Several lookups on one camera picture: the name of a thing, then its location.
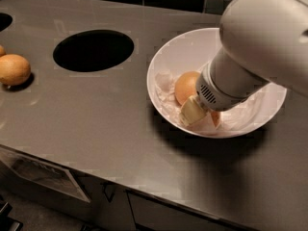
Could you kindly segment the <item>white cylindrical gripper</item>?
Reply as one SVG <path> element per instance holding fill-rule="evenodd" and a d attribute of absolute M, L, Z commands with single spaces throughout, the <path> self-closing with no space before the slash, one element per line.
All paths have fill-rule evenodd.
<path fill-rule="evenodd" d="M 192 95 L 185 101 L 179 119 L 185 126 L 190 126 L 208 114 L 207 108 L 228 111 L 268 83 L 241 67 L 220 48 L 203 67 L 195 84 L 198 95 Z"/>

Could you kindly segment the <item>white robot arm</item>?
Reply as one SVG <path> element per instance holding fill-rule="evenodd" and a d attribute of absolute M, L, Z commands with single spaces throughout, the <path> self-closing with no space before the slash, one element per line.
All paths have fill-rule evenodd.
<path fill-rule="evenodd" d="M 273 82 L 308 93 L 308 0 L 233 0 L 219 24 L 221 48 L 181 108 L 190 126 Z"/>

